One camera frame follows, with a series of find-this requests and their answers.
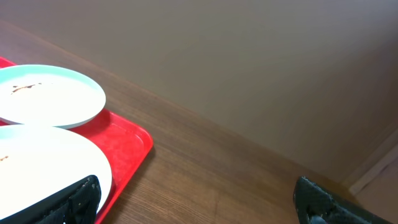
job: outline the red tray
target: red tray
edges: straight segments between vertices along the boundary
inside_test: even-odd
[[[0,68],[13,65],[15,63],[0,57]],[[143,162],[154,142],[144,128],[107,109],[103,109],[90,122],[71,131],[95,143],[111,164],[112,187],[108,199],[97,214],[95,223],[99,224]]]

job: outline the empty plate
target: empty plate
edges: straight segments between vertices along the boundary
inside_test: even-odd
[[[103,152],[71,131],[28,125],[0,127],[0,220],[96,175],[104,205],[112,184]]]
[[[50,65],[0,69],[0,118],[9,124],[74,128],[105,105],[103,89],[91,78]]]

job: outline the wooden table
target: wooden table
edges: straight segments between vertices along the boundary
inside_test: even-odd
[[[301,175],[346,194],[326,178],[1,21],[0,55],[88,75],[104,88],[107,109],[153,135],[155,147],[104,223],[298,223],[292,193]]]

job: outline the black object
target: black object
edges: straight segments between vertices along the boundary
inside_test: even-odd
[[[0,224],[92,224],[95,222],[100,199],[98,178],[90,175],[0,220]]]
[[[328,192],[305,177],[298,179],[294,203],[300,224],[388,224],[363,208]]]

